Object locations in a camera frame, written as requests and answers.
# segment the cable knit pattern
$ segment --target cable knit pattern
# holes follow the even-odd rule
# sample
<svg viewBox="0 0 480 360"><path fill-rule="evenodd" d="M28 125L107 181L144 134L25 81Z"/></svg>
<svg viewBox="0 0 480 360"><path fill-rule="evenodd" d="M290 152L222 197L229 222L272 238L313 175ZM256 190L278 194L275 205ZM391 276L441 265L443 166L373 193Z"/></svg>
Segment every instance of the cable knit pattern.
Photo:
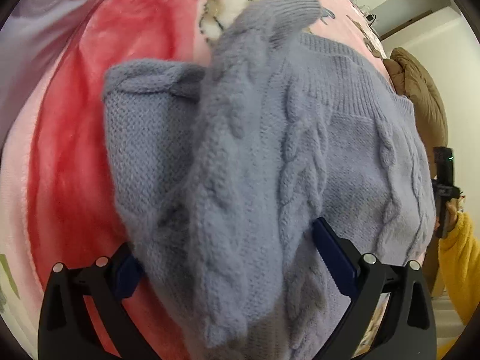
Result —
<svg viewBox="0 0 480 360"><path fill-rule="evenodd" d="M411 102L351 48L302 32L321 10L253 2L207 69L144 60L106 76L116 207L193 359L313 358L349 304L315 218L393 264L433 231Z"/></svg>

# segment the sweater sleeve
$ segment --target sweater sleeve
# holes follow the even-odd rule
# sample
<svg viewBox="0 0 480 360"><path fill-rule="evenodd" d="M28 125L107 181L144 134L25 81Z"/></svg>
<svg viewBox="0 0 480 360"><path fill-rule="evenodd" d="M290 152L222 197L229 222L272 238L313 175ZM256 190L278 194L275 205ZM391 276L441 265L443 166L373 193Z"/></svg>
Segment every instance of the sweater sleeve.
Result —
<svg viewBox="0 0 480 360"><path fill-rule="evenodd" d="M438 260L450 299L466 325L480 302L480 243L468 214L459 213L453 231L440 240Z"/></svg>

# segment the cable knit sweater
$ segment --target cable knit sweater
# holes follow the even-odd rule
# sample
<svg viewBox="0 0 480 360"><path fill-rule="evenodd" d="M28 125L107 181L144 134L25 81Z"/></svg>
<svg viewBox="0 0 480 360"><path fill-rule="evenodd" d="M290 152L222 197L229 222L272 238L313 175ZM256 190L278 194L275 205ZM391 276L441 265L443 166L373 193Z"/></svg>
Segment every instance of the cable knit sweater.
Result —
<svg viewBox="0 0 480 360"><path fill-rule="evenodd" d="M301 32L321 12L253 2L207 69L142 60L106 76L116 207L193 359L316 354L349 300L315 218L384 263L431 237L412 103L351 48Z"/></svg>

